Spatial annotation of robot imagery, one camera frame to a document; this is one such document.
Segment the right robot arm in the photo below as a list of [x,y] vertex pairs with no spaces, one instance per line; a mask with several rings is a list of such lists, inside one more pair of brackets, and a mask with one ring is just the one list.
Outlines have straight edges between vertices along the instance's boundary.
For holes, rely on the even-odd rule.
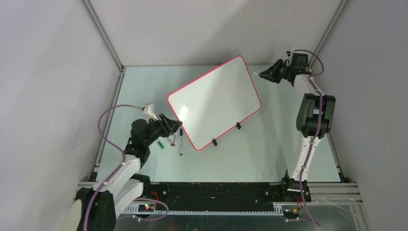
[[282,199],[292,201],[306,192],[315,150],[332,128],[336,98],[324,93],[315,82],[317,74],[312,73],[308,64],[308,56],[313,55],[313,52],[297,49],[287,51],[286,55],[286,59],[278,59],[258,75],[276,84],[287,80],[294,88],[304,93],[295,124],[301,134],[296,151],[298,158],[296,163],[286,170],[279,184]]

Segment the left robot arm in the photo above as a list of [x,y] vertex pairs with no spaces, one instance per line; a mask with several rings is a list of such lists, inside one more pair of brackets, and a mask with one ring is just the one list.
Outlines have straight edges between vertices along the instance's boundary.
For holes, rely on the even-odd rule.
[[121,161],[106,178],[90,187],[81,187],[61,226],[62,231],[112,231],[120,214],[135,199],[151,197],[150,178],[138,171],[147,162],[150,145],[167,138],[182,122],[163,114],[156,119],[132,122],[130,137],[122,151]]

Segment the pink-framed whiteboard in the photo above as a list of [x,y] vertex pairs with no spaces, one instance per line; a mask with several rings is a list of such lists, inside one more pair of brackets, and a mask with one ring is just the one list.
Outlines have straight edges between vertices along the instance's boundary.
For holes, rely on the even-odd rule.
[[262,108],[244,58],[237,55],[180,89],[167,101],[193,148],[200,151]]

